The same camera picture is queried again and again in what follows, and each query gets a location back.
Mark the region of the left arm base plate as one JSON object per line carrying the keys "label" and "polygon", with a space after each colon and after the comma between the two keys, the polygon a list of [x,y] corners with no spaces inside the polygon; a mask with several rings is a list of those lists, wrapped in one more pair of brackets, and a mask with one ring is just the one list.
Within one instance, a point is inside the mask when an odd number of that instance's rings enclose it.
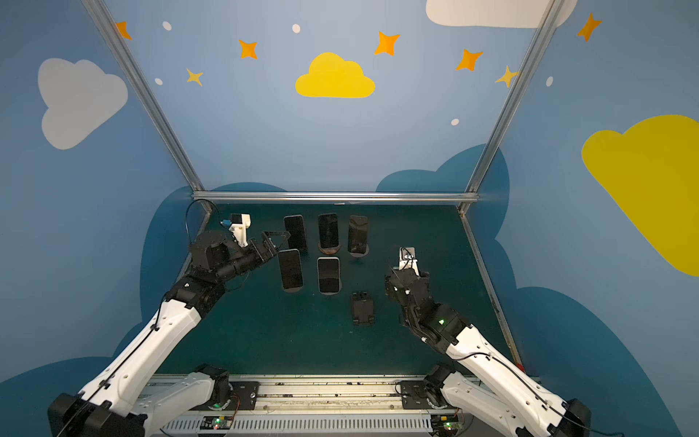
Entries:
{"label": "left arm base plate", "polygon": [[230,382],[228,397],[223,402],[207,406],[207,409],[213,412],[253,411],[257,405],[259,390],[259,382]]}

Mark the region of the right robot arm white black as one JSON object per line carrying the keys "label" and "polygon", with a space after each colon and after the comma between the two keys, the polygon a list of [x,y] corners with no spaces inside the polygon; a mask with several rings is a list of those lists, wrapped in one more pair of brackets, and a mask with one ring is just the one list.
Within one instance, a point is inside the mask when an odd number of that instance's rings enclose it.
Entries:
{"label": "right robot arm white black", "polygon": [[588,407],[548,391],[500,353],[467,318],[435,302],[428,274],[395,269],[385,278],[385,291],[400,305],[403,326],[478,380],[471,382],[439,365],[425,378],[426,388],[437,400],[471,414],[504,436],[590,435]]}

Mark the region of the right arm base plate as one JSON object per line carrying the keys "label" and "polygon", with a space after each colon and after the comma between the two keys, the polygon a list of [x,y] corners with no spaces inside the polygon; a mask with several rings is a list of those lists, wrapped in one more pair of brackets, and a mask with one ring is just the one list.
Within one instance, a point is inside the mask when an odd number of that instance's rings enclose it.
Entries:
{"label": "right arm base plate", "polygon": [[397,393],[404,410],[433,410],[439,405],[434,391],[424,381],[400,381]]}

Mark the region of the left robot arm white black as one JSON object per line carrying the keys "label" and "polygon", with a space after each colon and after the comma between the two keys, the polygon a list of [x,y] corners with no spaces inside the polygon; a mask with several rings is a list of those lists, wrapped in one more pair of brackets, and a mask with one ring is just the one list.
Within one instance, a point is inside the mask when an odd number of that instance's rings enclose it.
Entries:
{"label": "left robot arm white black", "polygon": [[166,292],[154,317],[107,368],[77,394],[49,405],[54,436],[151,436],[186,411],[229,400],[229,374],[203,366],[155,396],[138,398],[175,347],[214,308],[230,280],[272,260],[287,231],[265,231],[246,240],[244,228],[205,231],[189,244],[186,273]]}

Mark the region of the black folding phone stand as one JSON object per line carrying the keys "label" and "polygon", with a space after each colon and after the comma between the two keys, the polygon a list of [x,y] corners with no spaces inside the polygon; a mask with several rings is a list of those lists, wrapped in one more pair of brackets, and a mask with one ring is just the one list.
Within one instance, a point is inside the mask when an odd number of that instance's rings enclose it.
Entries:
{"label": "black folding phone stand", "polygon": [[374,300],[366,291],[351,295],[351,318],[355,326],[372,325],[375,322]]}

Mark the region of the white-edged phone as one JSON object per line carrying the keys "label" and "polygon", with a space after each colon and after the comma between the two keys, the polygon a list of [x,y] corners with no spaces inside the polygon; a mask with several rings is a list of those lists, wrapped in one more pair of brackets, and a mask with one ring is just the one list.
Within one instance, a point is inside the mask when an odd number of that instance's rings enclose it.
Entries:
{"label": "white-edged phone", "polygon": [[319,291],[341,291],[340,259],[320,257],[317,260]]}

